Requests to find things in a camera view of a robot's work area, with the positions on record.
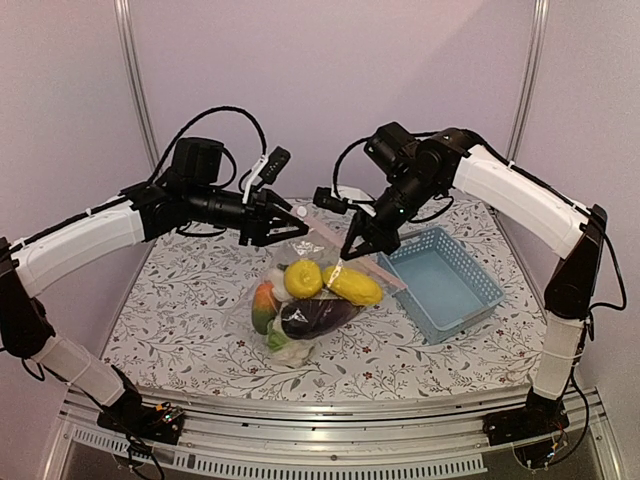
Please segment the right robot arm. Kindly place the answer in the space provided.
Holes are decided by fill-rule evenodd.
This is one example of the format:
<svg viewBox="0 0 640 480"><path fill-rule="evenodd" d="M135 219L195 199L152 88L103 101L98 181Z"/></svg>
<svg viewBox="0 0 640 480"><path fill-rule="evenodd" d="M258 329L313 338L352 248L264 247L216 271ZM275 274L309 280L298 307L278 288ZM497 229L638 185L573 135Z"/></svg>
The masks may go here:
<svg viewBox="0 0 640 480"><path fill-rule="evenodd" d="M342 259L395 252L399 228L429 200L452 189L506 215L557 255L544 293L547 330L539 370L516 421L524 435L539 435L554 422L580 359L605 240L605 211L558 193L471 130L447 128L419 139L391 122L357 144L385 174L388 186L369 210L353 216Z"/></svg>

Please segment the clear zip top bag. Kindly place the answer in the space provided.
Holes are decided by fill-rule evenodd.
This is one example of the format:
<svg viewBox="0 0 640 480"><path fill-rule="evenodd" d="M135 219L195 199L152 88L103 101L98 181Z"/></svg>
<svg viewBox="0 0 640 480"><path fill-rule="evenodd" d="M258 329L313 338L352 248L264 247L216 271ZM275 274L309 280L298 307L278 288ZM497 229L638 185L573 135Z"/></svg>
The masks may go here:
<svg viewBox="0 0 640 480"><path fill-rule="evenodd" d="M297 369L321 338L406 284L371 259L342 260L338 234L303 206L294 215L309 232L280 245L223 326L274 363Z"/></svg>

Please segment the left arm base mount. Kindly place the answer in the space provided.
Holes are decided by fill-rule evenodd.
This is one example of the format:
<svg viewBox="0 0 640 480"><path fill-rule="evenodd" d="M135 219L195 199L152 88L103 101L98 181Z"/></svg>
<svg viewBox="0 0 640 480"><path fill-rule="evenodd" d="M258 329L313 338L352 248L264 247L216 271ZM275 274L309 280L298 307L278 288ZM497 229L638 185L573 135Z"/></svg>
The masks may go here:
<svg viewBox="0 0 640 480"><path fill-rule="evenodd" d="M121 400L101 408L97 425L131 437L177 445L184 421L185 411L170 402L147 406L138 400Z"/></svg>

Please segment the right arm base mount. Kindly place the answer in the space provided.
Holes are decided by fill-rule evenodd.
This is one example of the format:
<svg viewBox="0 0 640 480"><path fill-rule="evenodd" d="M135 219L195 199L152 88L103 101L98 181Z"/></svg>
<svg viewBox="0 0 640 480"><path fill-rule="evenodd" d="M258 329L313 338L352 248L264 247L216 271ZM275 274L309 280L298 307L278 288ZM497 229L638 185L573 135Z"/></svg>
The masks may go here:
<svg viewBox="0 0 640 480"><path fill-rule="evenodd" d="M483 417L482 431L491 446L548 435L569 426L562 401L531 397L522 407Z"/></svg>

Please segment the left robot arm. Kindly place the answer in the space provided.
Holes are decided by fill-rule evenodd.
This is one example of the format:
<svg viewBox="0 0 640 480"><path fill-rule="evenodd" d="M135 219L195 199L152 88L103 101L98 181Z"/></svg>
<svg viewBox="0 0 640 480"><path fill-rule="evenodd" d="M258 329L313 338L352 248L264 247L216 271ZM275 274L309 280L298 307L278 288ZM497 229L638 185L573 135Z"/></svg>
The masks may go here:
<svg viewBox="0 0 640 480"><path fill-rule="evenodd" d="M1 243L1 343L109 409L128 434L148 426L148 412L126 376L55 333L38 297L68 274L120 249L150 242L191 222L236 230L242 245L268 246L306 234L291 205L270 190L291 155L282 147L259 158L243 192L217 185L222 157L215 140L178 140L170 166L156 181L141 182L60 225L14 244Z"/></svg>

